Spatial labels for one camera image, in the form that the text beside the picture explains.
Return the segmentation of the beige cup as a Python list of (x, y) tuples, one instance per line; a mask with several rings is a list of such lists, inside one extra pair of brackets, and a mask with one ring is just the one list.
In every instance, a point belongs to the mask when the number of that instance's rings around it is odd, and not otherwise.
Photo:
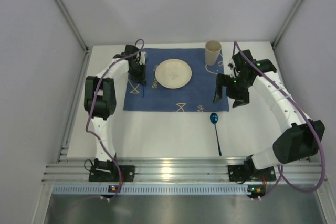
[(219, 41), (210, 40), (205, 44), (205, 63), (213, 66), (221, 52), (222, 46)]

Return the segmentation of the cream round plate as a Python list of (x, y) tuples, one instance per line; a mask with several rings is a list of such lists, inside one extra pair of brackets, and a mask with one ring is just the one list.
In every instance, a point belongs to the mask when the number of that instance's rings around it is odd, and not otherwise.
[(183, 60), (168, 59), (161, 62), (155, 71), (158, 83), (168, 89), (179, 89), (189, 83), (191, 67)]

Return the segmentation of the blue cloth placemat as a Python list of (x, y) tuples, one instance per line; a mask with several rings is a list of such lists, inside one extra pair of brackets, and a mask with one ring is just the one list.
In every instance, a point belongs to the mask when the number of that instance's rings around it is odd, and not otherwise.
[[(213, 66), (205, 64), (203, 48), (146, 48), (146, 86), (142, 98), (142, 86), (128, 80), (125, 92), (125, 111), (142, 112), (222, 112), (229, 111), (224, 96), (213, 103), (217, 74), (224, 73), (223, 57)], [(191, 80), (179, 89), (161, 86), (155, 78), (158, 65), (168, 59), (185, 61), (192, 70)]]

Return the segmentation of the dark blue spoon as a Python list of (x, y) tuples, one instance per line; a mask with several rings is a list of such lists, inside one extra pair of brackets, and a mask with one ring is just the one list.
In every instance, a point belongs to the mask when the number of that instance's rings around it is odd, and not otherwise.
[(222, 150), (221, 150), (221, 147), (220, 147), (218, 131), (217, 131), (217, 126), (216, 126), (216, 124), (218, 122), (218, 115), (216, 113), (211, 113), (209, 118), (210, 118), (211, 123), (214, 125), (216, 140), (217, 140), (218, 154), (219, 154), (219, 156), (222, 156)]

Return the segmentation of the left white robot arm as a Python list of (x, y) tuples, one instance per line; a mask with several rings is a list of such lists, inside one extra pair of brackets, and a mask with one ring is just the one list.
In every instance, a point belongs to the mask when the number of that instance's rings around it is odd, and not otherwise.
[(124, 52), (113, 56), (111, 63), (95, 76), (85, 79), (84, 109), (88, 112), (85, 131), (97, 140), (97, 152), (90, 173), (98, 172), (115, 178), (121, 174), (116, 161), (110, 127), (117, 108), (115, 82), (128, 74), (131, 82), (146, 86), (146, 54), (137, 45), (125, 46)]

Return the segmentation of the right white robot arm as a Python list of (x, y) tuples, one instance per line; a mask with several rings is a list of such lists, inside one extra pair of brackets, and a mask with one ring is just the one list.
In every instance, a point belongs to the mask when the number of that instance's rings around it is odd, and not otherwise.
[(217, 103), (225, 95), (233, 99), (233, 108), (248, 105), (249, 88), (254, 88), (270, 108), (281, 131), (271, 147), (246, 157), (246, 176), (316, 155), (317, 142), (322, 140), (325, 126), (322, 121), (314, 121), (300, 113), (294, 106), (274, 64), (269, 59), (255, 60), (250, 50), (244, 50), (234, 54), (228, 66), (231, 74), (219, 73), (216, 77), (213, 102)]

